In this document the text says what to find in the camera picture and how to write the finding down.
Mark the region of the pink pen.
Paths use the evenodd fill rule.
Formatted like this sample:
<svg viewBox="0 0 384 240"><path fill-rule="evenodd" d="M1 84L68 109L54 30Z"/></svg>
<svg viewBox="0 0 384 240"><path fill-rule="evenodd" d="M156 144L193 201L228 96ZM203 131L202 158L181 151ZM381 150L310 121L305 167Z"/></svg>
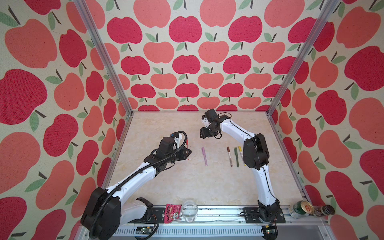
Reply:
<svg viewBox="0 0 384 240"><path fill-rule="evenodd" d="M202 153L203 153L203 157L204 157L205 166L207 167L208 166L208 160L207 160L206 151L205 151L204 147L202 147Z"/></svg>

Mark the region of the white silver pen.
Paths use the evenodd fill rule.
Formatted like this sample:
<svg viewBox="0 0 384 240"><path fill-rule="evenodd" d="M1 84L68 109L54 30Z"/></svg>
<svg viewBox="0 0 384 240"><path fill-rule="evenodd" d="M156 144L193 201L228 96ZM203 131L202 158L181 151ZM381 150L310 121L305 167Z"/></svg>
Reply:
<svg viewBox="0 0 384 240"><path fill-rule="evenodd" d="M230 166L233 167L233 161L232 161L230 147L227 147L227 152L228 152L228 156L229 156Z"/></svg>

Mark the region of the green pen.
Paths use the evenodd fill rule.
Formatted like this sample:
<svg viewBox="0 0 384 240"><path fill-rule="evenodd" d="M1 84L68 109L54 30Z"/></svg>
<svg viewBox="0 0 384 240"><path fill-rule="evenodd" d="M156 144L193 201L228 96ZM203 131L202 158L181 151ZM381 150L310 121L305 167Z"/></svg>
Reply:
<svg viewBox="0 0 384 240"><path fill-rule="evenodd" d="M239 163L239 153L238 153L238 148L234 148L234 152L235 152L235 157L236 157L237 167L239 168L239 167L240 167L240 163Z"/></svg>

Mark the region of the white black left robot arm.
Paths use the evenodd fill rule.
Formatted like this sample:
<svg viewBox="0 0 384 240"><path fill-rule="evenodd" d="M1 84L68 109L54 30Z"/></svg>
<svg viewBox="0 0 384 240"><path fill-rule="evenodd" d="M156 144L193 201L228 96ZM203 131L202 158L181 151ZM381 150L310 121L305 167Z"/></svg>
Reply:
<svg viewBox="0 0 384 240"><path fill-rule="evenodd" d="M106 189L98 187L91 193L81 218L91 240L108 240L120 225L151 218L153 205L148 200L137 198L130 204L126 201L145 183L189 157L192 151L186 147L187 139L184 131L164 137L159 147L125 179Z"/></svg>

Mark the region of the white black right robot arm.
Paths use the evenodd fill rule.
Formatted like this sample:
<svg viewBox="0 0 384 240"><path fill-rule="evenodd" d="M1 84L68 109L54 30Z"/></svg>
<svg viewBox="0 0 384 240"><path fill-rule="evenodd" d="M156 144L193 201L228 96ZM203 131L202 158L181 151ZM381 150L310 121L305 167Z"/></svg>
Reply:
<svg viewBox="0 0 384 240"><path fill-rule="evenodd" d="M221 136L222 132L243 144L243 161L252 169L257 190L259 219L263 223L274 221L281 210L281 204L275 196L269 175L269 150L263 134L254 134L245 130L225 114L217 114L214 109L202 116L205 125L200 129L202 139Z"/></svg>

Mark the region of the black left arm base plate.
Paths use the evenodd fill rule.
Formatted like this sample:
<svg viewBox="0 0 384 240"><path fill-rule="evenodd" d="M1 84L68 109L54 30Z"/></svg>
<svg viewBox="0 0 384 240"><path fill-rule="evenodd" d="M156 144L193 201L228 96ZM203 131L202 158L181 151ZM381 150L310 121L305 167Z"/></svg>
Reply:
<svg viewBox="0 0 384 240"><path fill-rule="evenodd" d="M152 207L146 211L141 219L133 220L130 223L163 224L165 222L165 210L166 208Z"/></svg>

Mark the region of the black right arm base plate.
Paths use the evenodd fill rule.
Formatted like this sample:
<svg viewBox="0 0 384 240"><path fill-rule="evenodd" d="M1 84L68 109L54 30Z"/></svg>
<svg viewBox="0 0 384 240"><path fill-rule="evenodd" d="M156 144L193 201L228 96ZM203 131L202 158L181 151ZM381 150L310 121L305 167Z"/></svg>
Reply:
<svg viewBox="0 0 384 240"><path fill-rule="evenodd" d="M285 216L281 209L278 209L274 213L269 213L267 210L260 208L243 208L239 216L243 217L247 224L286 223Z"/></svg>

